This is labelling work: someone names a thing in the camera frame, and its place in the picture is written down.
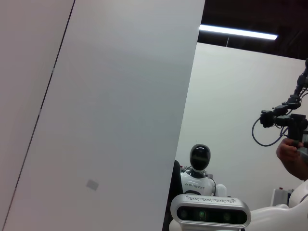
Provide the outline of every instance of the white wall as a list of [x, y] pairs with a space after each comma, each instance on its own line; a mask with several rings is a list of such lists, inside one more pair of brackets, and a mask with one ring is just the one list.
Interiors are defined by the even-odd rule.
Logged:
[[0, 1], [0, 229], [73, 0]]
[[[251, 127], [261, 110], [288, 99], [304, 69], [300, 60], [198, 43], [176, 159], [189, 166], [191, 148], [207, 145], [212, 155], [206, 170], [250, 209], [269, 206], [274, 188], [296, 188], [301, 181], [276, 157], [278, 144], [259, 146]], [[307, 115], [307, 104], [296, 112]], [[260, 124], [255, 131], [264, 144], [280, 132]]]
[[76, 1], [5, 231], [162, 229], [203, 6]]

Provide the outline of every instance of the fluorescent light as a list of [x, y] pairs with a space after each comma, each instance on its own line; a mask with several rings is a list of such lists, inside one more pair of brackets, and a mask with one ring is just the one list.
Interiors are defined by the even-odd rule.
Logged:
[[205, 30], [205, 31], [211, 31], [211, 32], [224, 33], [224, 34], [248, 36], [248, 37], [254, 37], [254, 38], [259, 38], [259, 39], [262, 38], [262, 39], [275, 40], [277, 38], [277, 35], [271, 35], [271, 34], [265, 34], [265, 33], [247, 31], [247, 30], [230, 29], [230, 28], [218, 27], [218, 26], [200, 25], [199, 29]]

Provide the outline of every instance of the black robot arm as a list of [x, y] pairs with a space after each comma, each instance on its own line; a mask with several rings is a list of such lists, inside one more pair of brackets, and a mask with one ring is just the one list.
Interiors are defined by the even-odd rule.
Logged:
[[[290, 95], [289, 99], [281, 105], [274, 107], [272, 111], [261, 111], [260, 118], [254, 123], [252, 128], [252, 136], [258, 144], [262, 146], [271, 146], [275, 144], [284, 135], [286, 131], [288, 131], [288, 138], [296, 141], [302, 140], [303, 132], [308, 126], [306, 116], [290, 113], [301, 106], [301, 101], [306, 95], [304, 93], [308, 90], [308, 59], [306, 59], [305, 64], [305, 71], [298, 77], [296, 89], [294, 93]], [[280, 132], [280, 136], [275, 142], [268, 145], [263, 145], [255, 139], [254, 127], [259, 120], [264, 128], [269, 128], [274, 125], [281, 126], [282, 130]]]

